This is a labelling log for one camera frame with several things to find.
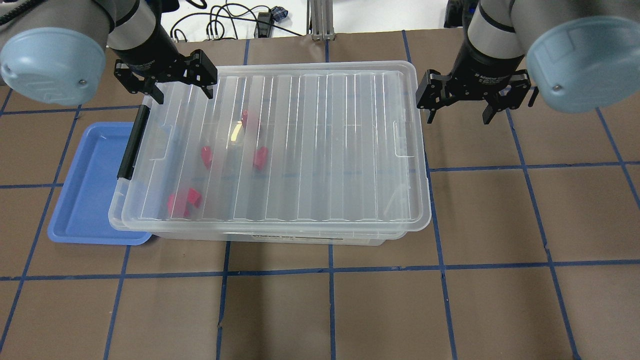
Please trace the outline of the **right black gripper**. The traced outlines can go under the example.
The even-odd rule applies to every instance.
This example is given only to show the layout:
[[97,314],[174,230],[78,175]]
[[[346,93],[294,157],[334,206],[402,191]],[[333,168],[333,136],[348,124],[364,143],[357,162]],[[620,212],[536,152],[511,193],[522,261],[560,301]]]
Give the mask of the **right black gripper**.
[[466,39],[449,73],[429,69],[416,91],[416,107],[428,110],[432,124],[439,109],[458,101],[486,101],[482,122],[489,125],[503,109],[517,109],[532,87],[526,69],[518,70],[523,55],[495,58],[478,50]]

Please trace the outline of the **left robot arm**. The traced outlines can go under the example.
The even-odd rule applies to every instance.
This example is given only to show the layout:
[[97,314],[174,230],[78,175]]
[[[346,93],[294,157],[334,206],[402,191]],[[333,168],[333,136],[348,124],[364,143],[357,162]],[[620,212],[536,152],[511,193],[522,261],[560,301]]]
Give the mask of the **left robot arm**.
[[179,82],[214,96],[218,70],[202,50],[181,54],[162,26],[177,0],[3,0],[1,84],[45,104],[78,106],[98,92],[106,49],[131,94],[163,104],[159,84]]

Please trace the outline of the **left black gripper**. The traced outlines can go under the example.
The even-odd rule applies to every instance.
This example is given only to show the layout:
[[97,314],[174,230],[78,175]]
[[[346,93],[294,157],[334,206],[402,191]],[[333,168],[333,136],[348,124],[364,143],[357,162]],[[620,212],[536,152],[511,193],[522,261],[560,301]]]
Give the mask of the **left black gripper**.
[[154,30],[134,48],[115,49],[114,77],[131,94],[151,96],[158,105],[164,94],[158,84],[180,82],[200,88],[206,98],[214,98],[218,70],[206,53],[197,48],[183,55],[165,30]]

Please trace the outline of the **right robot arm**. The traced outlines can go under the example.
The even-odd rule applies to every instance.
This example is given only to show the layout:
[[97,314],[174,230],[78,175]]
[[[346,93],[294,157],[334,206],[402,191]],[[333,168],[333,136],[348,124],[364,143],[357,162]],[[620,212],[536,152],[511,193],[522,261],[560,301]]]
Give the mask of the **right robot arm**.
[[446,28],[464,39],[449,73],[426,71],[415,93],[428,123],[439,109],[484,101],[482,120],[528,107],[583,113],[639,91],[637,0],[450,0]]

